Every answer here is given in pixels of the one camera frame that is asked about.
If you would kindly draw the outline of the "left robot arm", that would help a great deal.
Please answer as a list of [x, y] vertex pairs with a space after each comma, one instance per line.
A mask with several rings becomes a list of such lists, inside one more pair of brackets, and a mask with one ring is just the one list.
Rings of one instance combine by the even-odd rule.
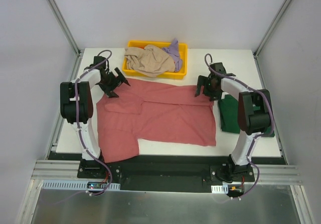
[[61, 117], [73, 127], [82, 148], [79, 178], [111, 176], [93, 132], [94, 102], [91, 93], [93, 87], [99, 86], [105, 96], [117, 98], [115, 89], [122, 84], [130, 85], [119, 68], [116, 67], [113, 72], [110, 70], [111, 55], [110, 50], [101, 51], [78, 78], [60, 84]]

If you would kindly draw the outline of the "pink t shirt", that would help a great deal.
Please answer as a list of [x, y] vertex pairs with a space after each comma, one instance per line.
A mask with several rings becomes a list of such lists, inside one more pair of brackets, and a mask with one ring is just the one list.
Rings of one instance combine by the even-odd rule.
[[121, 85], [119, 97], [103, 96], [96, 104], [98, 144], [105, 162], [139, 155], [140, 139], [216, 145], [213, 103], [196, 96], [196, 86], [131, 79]]

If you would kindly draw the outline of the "green t shirt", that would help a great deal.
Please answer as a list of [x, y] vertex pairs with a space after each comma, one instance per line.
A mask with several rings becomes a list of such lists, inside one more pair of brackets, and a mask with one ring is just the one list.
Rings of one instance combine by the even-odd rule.
[[249, 136], [275, 136], [268, 96], [246, 91], [238, 93], [237, 97], [228, 94], [219, 100], [218, 107], [222, 131], [233, 134], [243, 131]]

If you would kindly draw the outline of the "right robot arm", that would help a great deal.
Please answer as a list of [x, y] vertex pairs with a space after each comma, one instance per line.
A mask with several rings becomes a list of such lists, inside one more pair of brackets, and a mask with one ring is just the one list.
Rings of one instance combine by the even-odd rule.
[[234, 74], [227, 73], [223, 63], [206, 64], [210, 74], [198, 76], [195, 96], [201, 93], [210, 101], [220, 100], [222, 93], [230, 94], [238, 102], [237, 123], [240, 134], [227, 163], [216, 171], [216, 178], [231, 183], [249, 174], [252, 154], [259, 138], [273, 134], [274, 118], [270, 93], [254, 89]]

